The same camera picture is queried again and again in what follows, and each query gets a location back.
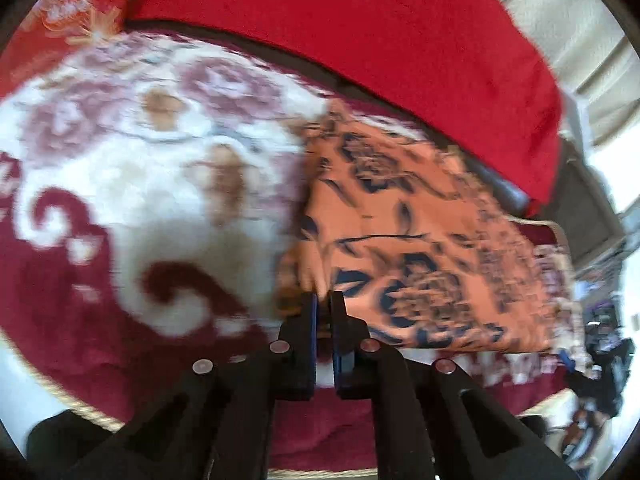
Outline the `orange black floral garment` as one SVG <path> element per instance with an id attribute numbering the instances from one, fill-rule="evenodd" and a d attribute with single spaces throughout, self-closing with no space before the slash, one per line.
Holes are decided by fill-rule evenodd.
<path id="1" fill-rule="evenodd" d="M 394 346 L 539 352 L 558 307 L 532 242 L 457 154 L 372 126 L 340 101 L 303 128 L 307 197 L 280 261 L 280 308 L 305 292 Z"/>

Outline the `cluttered shelf unit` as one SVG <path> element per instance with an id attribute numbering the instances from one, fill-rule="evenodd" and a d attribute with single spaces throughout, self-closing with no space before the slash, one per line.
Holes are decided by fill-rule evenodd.
<path id="1" fill-rule="evenodd" d="M 627 300 L 631 271 L 627 245 L 621 240 L 576 275 L 574 293 L 587 334 L 616 333 L 620 339 L 636 336 L 634 308 Z"/>

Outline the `red white floral blanket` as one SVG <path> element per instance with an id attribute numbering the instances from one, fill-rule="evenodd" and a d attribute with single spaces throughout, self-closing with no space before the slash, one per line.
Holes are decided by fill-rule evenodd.
<path id="1" fill-rule="evenodd" d="M 1 339 L 66 411 L 114 434 L 195 362 L 277 340 L 314 294 L 282 312 L 278 274 L 307 197 L 303 128 L 333 101 L 241 51 L 143 32 L 2 100 Z M 314 395 L 277 402 L 266 478 L 378 476 L 370 401 L 336 393 L 329 296 Z"/>

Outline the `cream dotted curtain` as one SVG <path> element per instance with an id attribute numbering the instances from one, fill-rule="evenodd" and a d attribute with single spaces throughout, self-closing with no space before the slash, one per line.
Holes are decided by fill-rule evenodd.
<path id="1" fill-rule="evenodd" d="M 601 0 L 500 1 L 586 104 L 594 144 L 639 132 L 639 57 Z"/>

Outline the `plain red pillow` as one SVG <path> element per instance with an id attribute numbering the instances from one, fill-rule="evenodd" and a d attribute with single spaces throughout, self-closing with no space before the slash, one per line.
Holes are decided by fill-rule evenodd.
<path id="1" fill-rule="evenodd" d="M 499 0 L 134 0 L 127 15 L 306 58 L 446 134 L 534 204 L 550 200 L 560 92 Z"/>

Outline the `red patterned pillow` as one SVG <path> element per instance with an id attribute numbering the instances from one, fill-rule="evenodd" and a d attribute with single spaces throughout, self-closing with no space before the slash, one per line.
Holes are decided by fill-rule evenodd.
<path id="1" fill-rule="evenodd" d="M 37 0 L 1 53 L 1 94 L 122 30 L 127 0 Z"/>

